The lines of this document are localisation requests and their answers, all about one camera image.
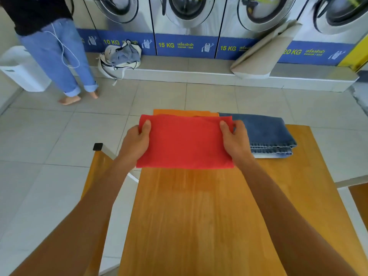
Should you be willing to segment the person's left hand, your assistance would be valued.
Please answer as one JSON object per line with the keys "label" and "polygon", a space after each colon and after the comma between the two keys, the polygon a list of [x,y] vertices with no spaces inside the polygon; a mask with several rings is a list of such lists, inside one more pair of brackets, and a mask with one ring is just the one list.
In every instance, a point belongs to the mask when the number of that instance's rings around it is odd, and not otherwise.
{"label": "person's left hand", "polygon": [[117,156],[118,165],[125,171],[131,171],[149,147],[149,139],[140,138],[141,129],[133,126],[128,131],[122,142]]}

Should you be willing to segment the person's right hand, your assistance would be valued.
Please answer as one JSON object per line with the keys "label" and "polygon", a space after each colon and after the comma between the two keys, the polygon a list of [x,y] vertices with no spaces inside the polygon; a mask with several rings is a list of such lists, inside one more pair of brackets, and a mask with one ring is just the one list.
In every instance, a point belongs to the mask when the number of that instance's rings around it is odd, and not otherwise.
{"label": "person's right hand", "polygon": [[223,140],[223,145],[226,152],[232,158],[234,165],[242,170],[253,166],[256,162],[251,153],[250,142],[244,123],[241,120],[234,120],[233,125],[235,128],[233,139]]}

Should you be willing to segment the red cloth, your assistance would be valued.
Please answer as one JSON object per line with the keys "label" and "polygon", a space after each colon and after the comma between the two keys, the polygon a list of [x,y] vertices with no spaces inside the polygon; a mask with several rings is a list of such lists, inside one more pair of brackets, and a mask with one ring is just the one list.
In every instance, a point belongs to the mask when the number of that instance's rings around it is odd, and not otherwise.
{"label": "red cloth", "polygon": [[223,145],[220,122],[233,129],[232,116],[141,115],[139,130],[150,120],[149,147],[138,168],[226,169],[234,164]]}

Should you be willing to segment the person's left forearm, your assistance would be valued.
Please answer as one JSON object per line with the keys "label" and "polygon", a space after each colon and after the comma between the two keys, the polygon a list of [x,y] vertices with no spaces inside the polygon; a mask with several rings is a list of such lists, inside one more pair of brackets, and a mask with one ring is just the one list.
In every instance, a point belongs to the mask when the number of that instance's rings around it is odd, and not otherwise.
{"label": "person's left forearm", "polygon": [[116,158],[75,208],[9,276],[82,276],[128,173]]}

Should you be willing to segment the person's right forearm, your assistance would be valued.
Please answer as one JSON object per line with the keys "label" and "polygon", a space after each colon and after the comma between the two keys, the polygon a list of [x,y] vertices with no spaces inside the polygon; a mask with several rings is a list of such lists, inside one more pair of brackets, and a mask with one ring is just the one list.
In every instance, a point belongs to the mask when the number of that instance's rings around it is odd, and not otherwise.
{"label": "person's right forearm", "polygon": [[358,276],[254,158],[236,157],[288,276]]}

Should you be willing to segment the folded blue jeans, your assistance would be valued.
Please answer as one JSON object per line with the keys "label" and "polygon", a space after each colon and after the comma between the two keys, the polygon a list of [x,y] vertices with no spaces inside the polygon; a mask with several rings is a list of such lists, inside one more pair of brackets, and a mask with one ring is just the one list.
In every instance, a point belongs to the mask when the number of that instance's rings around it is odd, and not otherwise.
{"label": "folded blue jeans", "polygon": [[219,116],[231,116],[233,120],[244,123],[255,158],[288,158],[292,155],[292,149],[297,146],[280,117],[230,113],[219,113]]}

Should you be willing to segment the folded orange cloth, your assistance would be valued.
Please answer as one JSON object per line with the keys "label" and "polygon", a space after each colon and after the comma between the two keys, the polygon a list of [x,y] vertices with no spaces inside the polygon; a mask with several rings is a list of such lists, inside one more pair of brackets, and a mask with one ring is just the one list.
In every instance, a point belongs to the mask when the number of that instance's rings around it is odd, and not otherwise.
{"label": "folded orange cloth", "polygon": [[219,113],[196,110],[154,109],[153,115],[172,115],[182,117],[218,117]]}

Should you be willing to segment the wooden bench seat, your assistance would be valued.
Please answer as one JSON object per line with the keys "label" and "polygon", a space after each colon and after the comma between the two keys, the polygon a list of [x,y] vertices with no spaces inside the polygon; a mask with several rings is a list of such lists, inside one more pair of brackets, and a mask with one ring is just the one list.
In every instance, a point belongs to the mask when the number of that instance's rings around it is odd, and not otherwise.
{"label": "wooden bench seat", "polygon": [[[94,156],[84,184],[81,198],[84,197],[84,195],[89,191],[91,186],[93,186],[96,182],[98,182],[98,180],[112,165],[113,160],[116,158],[116,155],[103,143],[95,143],[93,151]],[[108,233],[108,226],[110,223],[111,213],[112,208],[110,208],[104,226],[102,227],[102,230],[99,233],[99,239],[93,251],[93,255],[90,259],[89,265],[87,266],[82,276],[100,276],[99,269],[101,267],[103,259],[103,251],[105,247],[106,236]]]}
{"label": "wooden bench seat", "polygon": [[357,212],[368,232],[368,175],[335,183],[339,190],[349,191]]}

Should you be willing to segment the white bag with grey clothes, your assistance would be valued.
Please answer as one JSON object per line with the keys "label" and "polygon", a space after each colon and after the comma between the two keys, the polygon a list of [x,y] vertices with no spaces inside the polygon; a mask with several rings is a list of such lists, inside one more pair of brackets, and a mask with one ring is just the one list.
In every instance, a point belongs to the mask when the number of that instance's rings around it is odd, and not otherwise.
{"label": "white bag with grey clothes", "polygon": [[141,64],[142,49],[130,40],[122,46],[108,45],[98,57],[98,69],[106,78],[112,79],[113,86],[122,80],[127,69],[136,69]]}

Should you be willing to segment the beige folded mat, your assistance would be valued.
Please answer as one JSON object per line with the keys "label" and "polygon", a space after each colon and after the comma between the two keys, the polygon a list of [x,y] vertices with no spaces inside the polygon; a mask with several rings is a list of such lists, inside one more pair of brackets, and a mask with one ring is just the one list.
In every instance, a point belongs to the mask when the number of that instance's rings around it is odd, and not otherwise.
{"label": "beige folded mat", "polygon": [[301,27],[297,20],[282,24],[235,60],[231,72],[240,79],[268,78]]}

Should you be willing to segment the silver washing machine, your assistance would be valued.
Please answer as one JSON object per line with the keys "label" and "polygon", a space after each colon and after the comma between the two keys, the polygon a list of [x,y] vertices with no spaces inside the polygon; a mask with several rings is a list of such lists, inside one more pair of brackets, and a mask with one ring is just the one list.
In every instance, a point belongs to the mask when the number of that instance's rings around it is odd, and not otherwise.
{"label": "silver washing machine", "polygon": [[150,0],[157,55],[214,59],[227,0]]}
{"label": "silver washing machine", "polygon": [[227,0],[215,55],[236,60],[288,20],[296,20],[308,0]]}
{"label": "silver washing machine", "polygon": [[278,63],[338,66],[368,33],[368,0],[308,0]]}
{"label": "silver washing machine", "polygon": [[150,0],[84,0],[102,50],[130,40],[142,55],[157,55]]}
{"label": "silver washing machine", "polygon": [[101,53],[104,45],[84,0],[65,0],[86,52]]}

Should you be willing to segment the white plastic bin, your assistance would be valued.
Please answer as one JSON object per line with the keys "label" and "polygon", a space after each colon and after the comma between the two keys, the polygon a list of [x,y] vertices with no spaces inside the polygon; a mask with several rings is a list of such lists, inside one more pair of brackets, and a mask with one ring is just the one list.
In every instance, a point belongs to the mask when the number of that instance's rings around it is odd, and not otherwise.
{"label": "white plastic bin", "polygon": [[0,70],[27,92],[44,92],[52,83],[24,46],[13,46],[2,54]]}

